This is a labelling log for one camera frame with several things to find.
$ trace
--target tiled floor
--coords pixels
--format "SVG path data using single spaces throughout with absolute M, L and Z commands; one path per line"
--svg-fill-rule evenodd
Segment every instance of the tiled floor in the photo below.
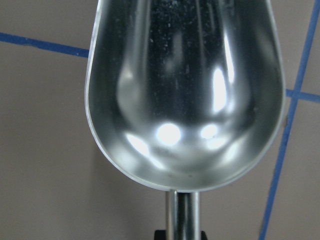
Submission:
M 320 236 L 320 24 L 310 55 L 306 41 L 320 0 L 271 2 L 288 121 L 257 167 L 202 193 L 202 229 L 212 240 Z M 153 239 L 165 228 L 165 194 L 117 171 L 96 147 L 85 116 L 83 56 L 97 1 L 0 5 L 0 240 Z M 56 44 L 84 54 L 61 53 Z

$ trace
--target blue grout line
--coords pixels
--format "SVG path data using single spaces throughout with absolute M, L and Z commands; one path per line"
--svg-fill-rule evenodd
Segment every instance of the blue grout line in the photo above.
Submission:
M 48 41 L 35 40 L 35 39 L 7 34 L 3 32 L 0 32 L 0 42 L 6 42 L 6 43 L 18 44 L 18 45 L 27 45 L 27 46 L 36 47 L 43 50 L 48 50 L 52 52 L 68 54 L 68 55 L 73 55 L 73 56 L 78 56 L 83 58 L 87 58 L 89 55 L 89 50 L 87 49 L 62 45 L 62 44 L 48 42 Z
M 309 60 L 309 55 L 310 55 L 310 51 L 311 51 L 311 47 L 312 47 L 312 42 L 313 42 L 313 39 L 315 36 L 316 26 L 317 26 L 317 22 L 318 22 L 318 18 L 319 18 L 319 11 L 320 11 L 320 0 L 315 0 L 314 5 L 313 5 L 312 14 L 311 14 L 309 27 L 308 27 L 308 32 L 307 32 L 306 40 L 304 43 L 301 60 L 300 60 L 300 66 L 299 66 L 298 74 L 296 77 L 296 82 L 294 85 L 294 89 L 292 91 L 291 90 L 286 91 L 287 96 L 291 95 L 292 99 L 291 99 L 291 103 L 290 103 L 290 107 L 289 107 L 289 111 L 288 111 L 287 125 L 283 131 L 280 149 L 279 149 L 277 161 L 275 164 L 274 174 L 273 174 L 273 178 L 272 178 L 272 182 L 271 182 L 271 186 L 270 186 L 270 191 L 269 191 L 269 196 L 268 196 L 266 207 L 265 207 L 265 212 L 264 212 L 264 216 L 263 216 L 263 222 L 262 222 L 262 228 L 260 231 L 259 240 L 265 240 L 266 235 L 267 235 L 267 230 L 268 230 L 268 226 L 269 226 L 269 222 L 270 222 L 270 216 L 271 216 L 272 209 L 274 206 L 275 196 L 277 193 L 278 183 L 279 183 L 283 163 L 284 163 L 285 156 L 286 156 L 286 151 L 287 151 L 287 147 L 288 147 L 288 142 L 289 142 L 289 137 L 290 137 L 293 121 L 294 121 L 295 114 L 296 114 L 298 100 L 299 100 L 299 98 L 301 98 L 301 99 L 309 98 L 314 101 L 317 101 L 318 99 L 320 99 L 320 97 L 313 97 L 313 96 L 316 96 L 313 94 L 301 93 L 301 88 L 302 88 L 302 84 L 304 81 L 304 77 L 305 77 L 305 73 L 306 73 L 306 69 L 307 69 L 307 64 L 308 64 L 308 60 Z

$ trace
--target metal handle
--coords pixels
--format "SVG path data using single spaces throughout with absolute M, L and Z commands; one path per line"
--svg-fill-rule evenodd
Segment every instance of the metal handle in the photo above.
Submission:
M 166 240 L 200 239 L 200 193 L 166 192 Z

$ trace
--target scoop handle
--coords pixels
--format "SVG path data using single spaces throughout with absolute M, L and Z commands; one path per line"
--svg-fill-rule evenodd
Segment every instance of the scoop handle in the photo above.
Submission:
M 166 192 L 166 240 L 201 240 L 199 192 Z

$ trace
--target scoop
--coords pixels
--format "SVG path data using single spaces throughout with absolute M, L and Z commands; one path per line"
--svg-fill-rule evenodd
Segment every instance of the scoop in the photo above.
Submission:
M 199 192 L 261 160 L 284 89 L 269 0 L 98 2 L 89 127 L 117 169 L 168 192 L 167 240 L 200 239 Z

